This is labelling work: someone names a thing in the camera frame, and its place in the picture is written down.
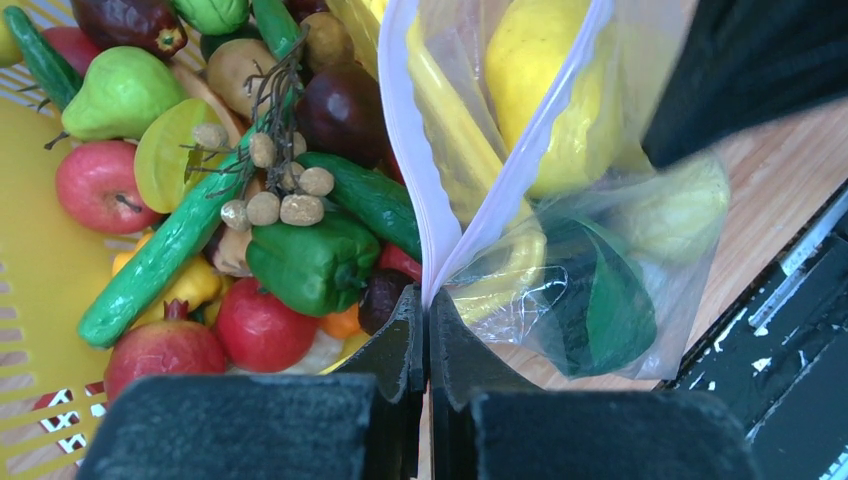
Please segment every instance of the tomato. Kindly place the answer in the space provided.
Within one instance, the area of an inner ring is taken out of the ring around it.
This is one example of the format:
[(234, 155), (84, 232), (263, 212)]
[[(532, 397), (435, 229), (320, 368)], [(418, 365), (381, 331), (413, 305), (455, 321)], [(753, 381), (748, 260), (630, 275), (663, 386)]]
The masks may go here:
[(91, 61), (102, 52), (77, 27), (51, 27), (41, 33), (80, 75), (85, 75)]
[(299, 362), (312, 347), (319, 320), (285, 306), (252, 277), (236, 281), (221, 302), (213, 331), (230, 361), (273, 373)]

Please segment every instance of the green bell pepper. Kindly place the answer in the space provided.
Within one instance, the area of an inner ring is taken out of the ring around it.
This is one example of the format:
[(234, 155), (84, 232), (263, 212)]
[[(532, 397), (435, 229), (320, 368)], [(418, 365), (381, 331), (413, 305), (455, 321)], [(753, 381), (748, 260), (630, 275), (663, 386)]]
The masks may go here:
[(326, 212), (309, 227), (253, 227), (250, 271), (287, 307), (311, 317), (344, 312), (359, 301), (380, 243), (356, 220)]

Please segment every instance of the apple stem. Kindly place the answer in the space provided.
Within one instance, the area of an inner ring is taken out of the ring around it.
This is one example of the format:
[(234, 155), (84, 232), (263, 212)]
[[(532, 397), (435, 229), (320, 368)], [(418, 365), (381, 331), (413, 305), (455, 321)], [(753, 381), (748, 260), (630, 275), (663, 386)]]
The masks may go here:
[(45, 143), (44, 149), (45, 150), (53, 150), (53, 147), (55, 147), (57, 143), (61, 142), (62, 140), (66, 139), (68, 137), (70, 137), (68, 132), (62, 132), (62, 133), (59, 134), (58, 137), (56, 137), (53, 140), (50, 140), (49, 142)]
[(115, 200), (119, 201), (120, 203), (123, 203), (124, 205), (126, 205), (128, 207), (130, 207), (130, 210), (132, 210), (135, 213), (141, 213), (141, 212), (144, 211), (143, 208), (141, 208), (138, 205), (130, 202), (129, 200), (127, 200), (127, 197), (121, 195), (120, 193), (115, 195)]

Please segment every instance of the yellow lemon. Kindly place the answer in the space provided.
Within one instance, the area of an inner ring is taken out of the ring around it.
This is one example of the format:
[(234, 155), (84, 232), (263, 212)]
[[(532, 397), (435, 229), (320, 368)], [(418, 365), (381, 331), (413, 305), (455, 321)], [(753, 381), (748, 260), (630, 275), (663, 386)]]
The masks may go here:
[[(21, 3), (18, 0), (0, 0), (0, 11), (9, 6), (20, 7)], [(18, 44), (15, 43), (15, 37), (12, 36), (6, 22), (0, 22), (0, 68), (8, 68), (22, 61), (24, 56)]]
[[(565, 62), (588, 8), (589, 0), (516, 0), (495, 29), (486, 49), (485, 80), (510, 150)], [(528, 191), (532, 197), (591, 185), (613, 161), (621, 115), (618, 84), (608, 73), (616, 68), (608, 30), (576, 78), (568, 108), (554, 121), (548, 151)]]

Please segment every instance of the red apple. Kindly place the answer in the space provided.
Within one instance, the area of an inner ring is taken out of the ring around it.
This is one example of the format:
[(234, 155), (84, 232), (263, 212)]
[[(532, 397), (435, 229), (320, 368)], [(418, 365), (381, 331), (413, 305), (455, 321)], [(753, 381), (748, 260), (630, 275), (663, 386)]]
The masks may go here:
[(236, 281), (227, 291), (213, 330), (235, 366), (273, 373), (306, 355), (318, 322), (285, 306), (250, 277)]
[(215, 335), (186, 320), (188, 302), (165, 306), (165, 320), (127, 332), (109, 357), (103, 375), (106, 398), (112, 402), (138, 378), (163, 374), (223, 374), (227, 358)]
[(85, 75), (91, 61), (103, 51), (78, 27), (51, 27), (41, 33), (80, 75)]
[(85, 143), (56, 171), (62, 208), (83, 226), (126, 235), (155, 224), (162, 215), (141, 200), (133, 162), (136, 146), (120, 140)]

